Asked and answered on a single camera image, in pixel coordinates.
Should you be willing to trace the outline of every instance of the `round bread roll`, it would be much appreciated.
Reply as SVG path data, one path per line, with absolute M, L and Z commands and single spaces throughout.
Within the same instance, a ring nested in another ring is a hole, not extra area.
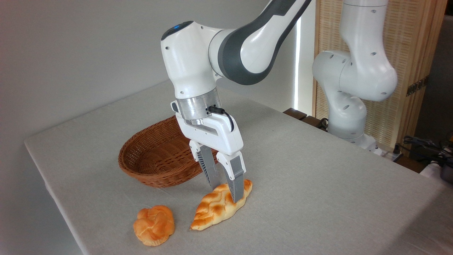
M 166 206 L 144 208 L 137 214 L 134 232 L 144 245 L 158 246 L 174 233 L 173 213 Z

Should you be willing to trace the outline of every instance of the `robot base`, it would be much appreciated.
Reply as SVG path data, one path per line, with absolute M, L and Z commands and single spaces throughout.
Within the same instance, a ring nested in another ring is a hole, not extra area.
M 348 141 L 350 143 L 354 143 L 355 145 L 358 145 L 359 147 L 370 151 L 374 154 L 377 154 L 379 156 L 382 155 L 382 150 L 377 146 L 376 140 L 367 135 L 367 134 L 362 134 L 361 136 L 357 138 L 352 138 L 352 139 L 344 139 L 345 141 Z

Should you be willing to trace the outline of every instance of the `black cable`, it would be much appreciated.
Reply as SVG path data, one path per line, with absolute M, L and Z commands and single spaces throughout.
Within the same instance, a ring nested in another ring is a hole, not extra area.
M 400 148 L 403 148 L 403 149 L 405 149 L 405 150 L 407 150 L 407 151 L 409 151 L 409 152 L 415 153 L 415 154 L 419 155 L 420 157 L 425 157 L 425 158 L 427 158 L 427 159 L 430 159 L 431 161 L 437 162 L 438 164 L 439 164 L 439 163 L 443 163 L 443 164 L 445 164 L 445 165 L 447 165 L 447 166 L 449 166 L 449 167 L 453 167 L 453 161 L 451 161 L 451 160 L 444 160 L 445 157 L 442 157 L 441 155 L 439 155 L 439 157 L 431 157 L 431 156 L 424 155 L 424 154 L 421 154 L 421 153 L 419 153 L 419 152 L 416 152 L 416 151 L 414 151 L 414 150 L 411 150 L 411 149 L 409 149 L 409 148 L 406 148 L 406 147 L 402 146 L 401 144 L 399 144 L 399 146 L 400 146 Z
M 327 129 L 327 127 L 328 127 L 328 122 L 329 122 L 329 119 L 328 119 L 328 118 L 322 118 L 321 121 L 319 122 L 319 125 L 317 126 L 317 128 L 324 128 L 324 129 Z
M 234 123 L 233 123 L 233 119 L 231 118 L 231 116 L 225 111 L 225 109 L 223 108 L 219 108 L 219 107 L 215 107 L 214 105 L 210 106 L 207 108 L 208 111 L 212 112 L 212 113 L 218 113 L 218 114 L 225 114 L 228 119 L 230 120 L 230 124 L 231 124 L 231 132 L 233 132 L 234 130 Z

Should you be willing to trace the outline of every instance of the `white wall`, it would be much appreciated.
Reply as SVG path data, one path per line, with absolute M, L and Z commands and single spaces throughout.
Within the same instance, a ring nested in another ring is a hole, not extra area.
M 172 25 L 237 28 L 267 2 L 0 1 L 0 254 L 81 253 L 26 137 L 167 80 L 159 45 Z M 294 35 L 261 88 L 234 89 L 284 110 L 293 104 L 293 66 Z

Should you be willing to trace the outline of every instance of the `bread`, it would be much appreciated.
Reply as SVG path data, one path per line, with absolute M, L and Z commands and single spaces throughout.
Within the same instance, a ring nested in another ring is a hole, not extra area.
M 166 206 L 144 208 L 137 214 L 134 232 L 144 245 L 158 246 L 174 233 L 173 213 Z
M 226 183 L 219 185 L 213 192 L 202 198 L 190 229 L 204 230 L 231 218 L 246 203 L 252 186 L 253 184 L 250 180 L 244 180 L 244 197 L 235 204 L 228 185 Z

